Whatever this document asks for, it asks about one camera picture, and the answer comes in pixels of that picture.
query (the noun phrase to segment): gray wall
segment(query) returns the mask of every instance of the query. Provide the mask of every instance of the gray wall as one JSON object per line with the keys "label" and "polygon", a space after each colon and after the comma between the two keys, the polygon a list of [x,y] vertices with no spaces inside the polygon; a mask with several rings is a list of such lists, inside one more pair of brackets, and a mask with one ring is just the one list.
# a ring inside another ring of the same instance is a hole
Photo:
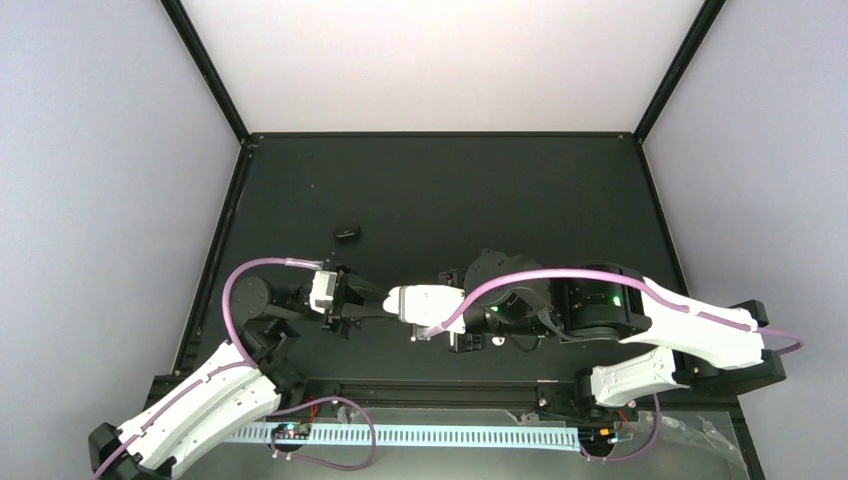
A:
{"label": "gray wall", "polygon": [[6,0],[0,65],[0,478],[87,478],[171,366],[238,145],[159,2]]}
{"label": "gray wall", "polygon": [[693,293],[759,298],[808,340],[784,358],[789,380],[742,398],[766,475],[834,478],[848,451],[848,3],[798,3],[728,2],[646,149]]}

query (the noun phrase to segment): robotic arm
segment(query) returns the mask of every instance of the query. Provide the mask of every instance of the robotic arm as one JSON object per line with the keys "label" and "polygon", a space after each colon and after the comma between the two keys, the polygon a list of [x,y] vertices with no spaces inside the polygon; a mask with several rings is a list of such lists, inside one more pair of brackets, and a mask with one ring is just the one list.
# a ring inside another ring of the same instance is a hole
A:
{"label": "robotic arm", "polygon": [[[254,264],[261,263],[249,262],[231,279]],[[539,403],[584,424],[608,423],[619,409],[632,409],[632,400],[671,389],[724,396],[770,385],[785,379],[780,354],[800,348],[765,349],[762,336],[773,332],[764,328],[759,302],[709,305],[617,265],[543,269],[526,256],[486,251],[468,269],[441,273],[439,284],[388,292],[345,267],[304,268],[318,269],[312,282],[291,289],[255,277],[236,284],[225,297],[241,345],[224,342],[155,405],[118,427],[95,429],[89,436],[95,476],[179,478],[245,424],[301,404],[306,379],[285,358],[298,336],[290,326],[295,321],[323,322],[345,339],[369,321],[400,321],[410,325],[410,341],[446,332],[452,353],[506,336],[655,345],[616,365],[587,366],[559,402],[566,410]]]}

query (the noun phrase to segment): black mat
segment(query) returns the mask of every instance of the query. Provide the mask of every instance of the black mat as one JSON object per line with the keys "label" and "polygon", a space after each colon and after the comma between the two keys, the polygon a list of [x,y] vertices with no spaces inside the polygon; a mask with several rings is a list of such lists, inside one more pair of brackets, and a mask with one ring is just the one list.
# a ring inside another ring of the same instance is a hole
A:
{"label": "black mat", "polygon": [[[672,258],[629,135],[268,135],[259,140],[224,250],[200,358],[224,339],[226,275],[264,256],[331,258],[374,283],[434,283],[467,267],[481,248],[527,254],[546,266],[607,260],[677,289]],[[362,237],[340,245],[339,224]],[[303,283],[281,267],[254,274]],[[509,343],[466,355],[447,337],[409,341],[409,327],[383,323],[344,341],[297,324],[290,354],[310,378],[536,381],[570,379],[645,346],[557,344],[525,354]]]}

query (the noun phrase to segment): white wall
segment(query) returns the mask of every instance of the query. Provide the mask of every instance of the white wall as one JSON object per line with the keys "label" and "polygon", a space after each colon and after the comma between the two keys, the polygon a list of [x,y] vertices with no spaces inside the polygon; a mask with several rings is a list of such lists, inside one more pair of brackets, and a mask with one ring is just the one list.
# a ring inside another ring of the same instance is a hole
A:
{"label": "white wall", "polygon": [[841,478],[848,3],[798,3],[728,2],[646,149],[693,293],[759,298],[809,342],[742,398],[766,476]]}
{"label": "white wall", "polygon": [[238,145],[159,2],[0,6],[0,478],[171,368]]}
{"label": "white wall", "polygon": [[631,131],[703,0],[185,0],[247,128]]}

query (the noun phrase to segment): perforated white strip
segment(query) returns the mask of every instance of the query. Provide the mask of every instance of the perforated white strip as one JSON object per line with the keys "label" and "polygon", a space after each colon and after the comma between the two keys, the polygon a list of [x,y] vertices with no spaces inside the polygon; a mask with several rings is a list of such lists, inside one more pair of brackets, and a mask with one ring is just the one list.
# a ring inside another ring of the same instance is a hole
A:
{"label": "perforated white strip", "polygon": [[[251,423],[228,443],[271,442],[278,423]],[[531,448],[579,451],[576,428],[557,427],[466,427],[453,425],[375,425],[378,446]],[[368,425],[318,423],[308,440],[278,440],[279,445],[369,445]]]}

